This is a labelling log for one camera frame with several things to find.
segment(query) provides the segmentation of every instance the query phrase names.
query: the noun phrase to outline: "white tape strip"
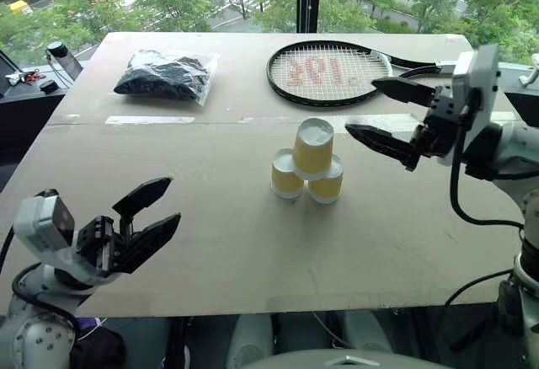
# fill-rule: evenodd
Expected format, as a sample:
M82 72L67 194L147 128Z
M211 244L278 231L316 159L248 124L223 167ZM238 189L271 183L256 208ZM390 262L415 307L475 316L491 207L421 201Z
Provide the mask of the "white tape strip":
M290 116L260 116L247 117L241 119L238 123L250 124L299 124L306 118L324 119L331 123L335 133L346 133L344 125L347 122L353 121L362 125L370 125L389 131L391 133L412 133L419 120L412 114L379 114L379 115L310 115L298 119ZM491 121L499 124L520 120L518 115L513 112L493 112Z
M190 116L109 116L106 125L157 125L193 123Z

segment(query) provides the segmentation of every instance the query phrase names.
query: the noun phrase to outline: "table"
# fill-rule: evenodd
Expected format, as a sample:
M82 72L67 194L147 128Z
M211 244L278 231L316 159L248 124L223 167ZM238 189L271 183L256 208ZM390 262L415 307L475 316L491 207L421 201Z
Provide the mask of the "table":
M511 267L517 233L462 222L449 203L449 169L422 160L411 174L344 132L348 115L410 114L417 105L378 96L337 110L290 104L265 80L270 55L305 39L349 40L416 61L456 59L458 35L108 35L56 108L0 196L5 235L19 202L60 191L82 227L141 182L172 175L168 193L141 212L147 224L183 214L173 239L133 275L99 289L81 314L187 316L441 304L464 282ZM132 52L178 48L221 55L204 108L130 99L112 89ZM497 111L512 111L503 94ZM274 153L298 122L328 117L344 162L341 199L321 206L270 190ZM475 217L520 219L493 185L463 177L462 207ZM34 262L15 241L0 276L0 308L13 275ZM462 302L486 302L494 284Z

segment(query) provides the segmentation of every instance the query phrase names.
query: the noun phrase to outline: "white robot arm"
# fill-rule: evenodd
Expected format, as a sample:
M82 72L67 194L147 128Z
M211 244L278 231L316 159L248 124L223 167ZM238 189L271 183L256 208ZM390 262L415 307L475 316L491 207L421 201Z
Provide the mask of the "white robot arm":
M0 367L62 369L79 336L73 314L98 288L132 273L155 254L179 225L180 214L133 232L141 209L157 201L171 179L142 184L117 202L120 231L99 216L79 231L55 190L24 200L14 234L40 263L13 280L13 298L0 325Z
M521 252L515 258L512 284L520 296L522 326L530 365L539 368L539 130L525 122L500 126L491 122L499 77L498 48L482 46L462 53L455 65L451 86L426 87L405 78L373 81L390 98L423 105L429 110L410 142L392 137L360 122L347 131L369 148L396 158L413 171L421 156L438 157L451 166L451 205L456 214L478 225L506 225L524 232ZM523 115L530 104L518 104ZM506 220L478 220L458 203L461 163L466 174L492 181L518 205L524 224Z

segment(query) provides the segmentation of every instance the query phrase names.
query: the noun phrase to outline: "paper cup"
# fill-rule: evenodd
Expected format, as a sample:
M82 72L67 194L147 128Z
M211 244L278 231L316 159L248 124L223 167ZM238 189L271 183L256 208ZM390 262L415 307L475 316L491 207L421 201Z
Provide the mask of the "paper cup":
M331 167L323 179L309 181L307 192L320 203L333 203L339 198L340 187L343 183L343 163L333 155Z
M331 166L334 129L325 120L304 120L297 130L292 153L294 172L303 179L321 179Z
M274 156L271 168L271 189L285 199L294 199L303 193L305 182L294 174L292 150L280 149Z

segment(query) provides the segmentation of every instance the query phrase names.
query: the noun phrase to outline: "bottle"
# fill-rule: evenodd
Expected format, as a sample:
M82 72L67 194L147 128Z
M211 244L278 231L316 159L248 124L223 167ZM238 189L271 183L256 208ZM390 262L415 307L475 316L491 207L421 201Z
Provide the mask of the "bottle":
M61 68L75 81L83 70L81 63L60 41L52 42L47 46L47 51L51 53L56 61L60 63Z

